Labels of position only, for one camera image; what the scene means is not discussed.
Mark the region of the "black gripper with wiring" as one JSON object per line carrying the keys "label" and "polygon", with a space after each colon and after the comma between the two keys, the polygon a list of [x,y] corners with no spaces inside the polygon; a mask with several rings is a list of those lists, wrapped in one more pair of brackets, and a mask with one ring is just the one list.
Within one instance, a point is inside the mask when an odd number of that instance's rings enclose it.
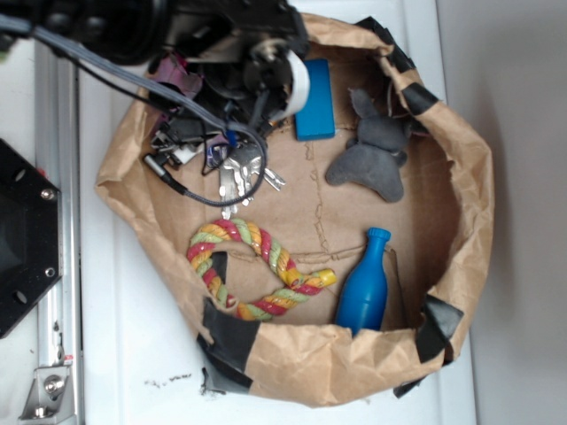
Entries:
{"label": "black gripper with wiring", "polygon": [[177,103],[223,131],[234,127],[171,89],[126,73],[125,66],[166,53],[201,66],[221,97],[254,99],[238,132],[250,132],[259,113],[279,121],[307,101],[310,82],[302,62],[307,31],[285,1],[28,1],[26,20],[28,35]]}

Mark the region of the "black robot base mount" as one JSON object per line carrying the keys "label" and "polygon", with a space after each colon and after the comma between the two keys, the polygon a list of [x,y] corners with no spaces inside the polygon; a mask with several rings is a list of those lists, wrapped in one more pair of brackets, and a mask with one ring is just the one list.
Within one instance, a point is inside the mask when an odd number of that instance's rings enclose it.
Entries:
{"label": "black robot base mount", "polygon": [[59,190],[1,142],[1,337],[60,277]]}

